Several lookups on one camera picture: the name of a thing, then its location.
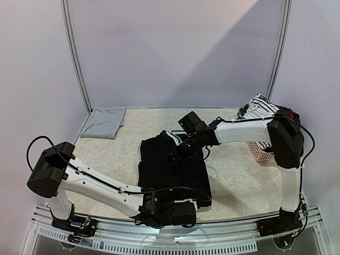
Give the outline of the black shirt with buttons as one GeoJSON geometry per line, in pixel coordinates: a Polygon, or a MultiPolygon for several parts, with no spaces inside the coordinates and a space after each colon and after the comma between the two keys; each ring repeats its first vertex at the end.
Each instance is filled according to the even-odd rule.
{"type": "Polygon", "coordinates": [[[174,200],[195,199],[198,207],[209,207],[211,189],[202,149],[184,161],[171,162],[175,142],[166,133],[141,141],[138,186],[144,191],[173,188],[174,200]]]}

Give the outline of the grey tank top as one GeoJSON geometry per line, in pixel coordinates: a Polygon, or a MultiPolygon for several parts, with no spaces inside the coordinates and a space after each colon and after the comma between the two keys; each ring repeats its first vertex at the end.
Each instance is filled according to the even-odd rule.
{"type": "Polygon", "coordinates": [[[79,133],[81,138],[115,139],[124,126],[125,107],[94,108],[79,133]]]}

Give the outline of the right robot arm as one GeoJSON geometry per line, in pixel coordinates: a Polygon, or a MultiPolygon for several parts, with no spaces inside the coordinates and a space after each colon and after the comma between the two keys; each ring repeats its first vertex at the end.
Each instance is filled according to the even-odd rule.
{"type": "Polygon", "coordinates": [[[285,232],[294,225],[301,207],[304,151],[304,136],[297,122],[280,111],[272,116],[242,120],[217,117],[206,124],[195,112],[189,112],[179,124],[188,138],[173,145],[170,154],[175,162],[190,158],[206,146],[250,141],[270,145],[282,174],[282,204],[275,227],[285,232]]]}

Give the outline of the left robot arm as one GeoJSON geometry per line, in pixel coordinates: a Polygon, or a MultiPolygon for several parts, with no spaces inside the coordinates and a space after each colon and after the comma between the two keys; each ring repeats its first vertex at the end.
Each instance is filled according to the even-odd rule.
{"type": "Polygon", "coordinates": [[[48,200],[55,220],[68,231],[79,226],[74,204],[67,191],[96,200],[128,216],[136,225],[153,228],[196,224],[196,206],[192,198],[174,199],[175,188],[142,191],[138,186],[105,177],[73,154],[75,146],[69,142],[45,149],[27,181],[27,187],[48,200]]]}

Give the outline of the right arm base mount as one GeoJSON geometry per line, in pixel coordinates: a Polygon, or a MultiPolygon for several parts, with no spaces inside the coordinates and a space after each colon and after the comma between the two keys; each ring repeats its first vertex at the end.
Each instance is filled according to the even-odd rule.
{"type": "Polygon", "coordinates": [[[261,237],[280,235],[294,239],[305,230],[307,223],[308,217],[303,224],[299,217],[277,216],[256,221],[256,227],[261,237]]]}

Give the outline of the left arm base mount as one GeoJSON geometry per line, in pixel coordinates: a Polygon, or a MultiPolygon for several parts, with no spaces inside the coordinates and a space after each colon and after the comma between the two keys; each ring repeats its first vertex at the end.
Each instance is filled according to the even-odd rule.
{"type": "Polygon", "coordinates": [[[61,220],[53,217],[52,227],[64,231],[72,232],[74,236],[93,237],[97,230],[98,220],[90,216],[81,217],[71,215],[66,220],[61,220]]]}

